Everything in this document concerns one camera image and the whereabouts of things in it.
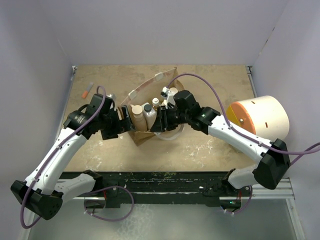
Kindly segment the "brown burlap canvas bag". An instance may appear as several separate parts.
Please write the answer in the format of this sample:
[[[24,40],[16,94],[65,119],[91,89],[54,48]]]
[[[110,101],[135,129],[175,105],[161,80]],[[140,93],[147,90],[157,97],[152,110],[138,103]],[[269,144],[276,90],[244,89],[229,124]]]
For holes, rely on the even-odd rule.
[[[133,89],[128,96],[121,102],[120,106],[127,106],[131,119],[134,119],[131,105],[152,105],[152,100],[157,98],[162,104],[164,98],[161,96],[163,87],[176,88],[178,91],[184,90],[183,84],[176,80],[175,77],[179,75],[176,67],[165,72],[159,72],[154,77],[148,79],[137,88]],[[184,125],[180,125],[174,130],[166,131],[164,133],[153,133],[148,131],[129,131],[128,134],[136,146],[140,146],[144,142],[153,137],[158,137],[161,140],[174,140],[184,130]]]

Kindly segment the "tan pump lotion bottle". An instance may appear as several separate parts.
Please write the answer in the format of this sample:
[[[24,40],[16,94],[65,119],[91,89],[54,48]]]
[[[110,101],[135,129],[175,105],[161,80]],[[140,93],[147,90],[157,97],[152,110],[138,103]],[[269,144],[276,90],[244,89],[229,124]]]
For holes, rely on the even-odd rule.
[[[141,105],[131,104],[131,111],[133,114],[133,122],[137,131],[146,132],[148,130],[146,119],[143,115],[143,108]]]

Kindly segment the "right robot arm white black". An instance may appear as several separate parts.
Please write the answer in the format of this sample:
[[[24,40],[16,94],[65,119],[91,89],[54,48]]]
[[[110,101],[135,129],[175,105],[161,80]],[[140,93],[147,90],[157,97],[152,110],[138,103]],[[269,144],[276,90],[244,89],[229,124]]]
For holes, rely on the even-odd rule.
[[[259,184],[274,190],[291,166],[286,143],[281,139],[271,141],[230,123],[219,111],[201,107],[188,90],[173,93],[164,87],[161,96],[166,105],[157,109],[150,131],[160,134],[187,124],[193,130],[218,138],[254,160],[254,164],[230,170],[223,179],[222,190],[228,196],[241,188]]]

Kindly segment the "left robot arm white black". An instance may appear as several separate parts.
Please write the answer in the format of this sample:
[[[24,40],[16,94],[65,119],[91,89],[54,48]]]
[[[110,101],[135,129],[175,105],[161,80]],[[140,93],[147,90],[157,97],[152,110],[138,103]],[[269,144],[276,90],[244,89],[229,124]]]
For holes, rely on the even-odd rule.
[[[65,168],[89,138],[97,132],[103,140],[116,139],[134,129],[128,107],[120,110],[109,96],[96,93],[89,104],[71,112],[60,134],[45,158],[24,180],[15,180],[10,187],[21,204],[44,220],[52,219],[63,204],[82,194],[98,196],[106,187],[103,177],[86,170],[64,183],[58,180]]]

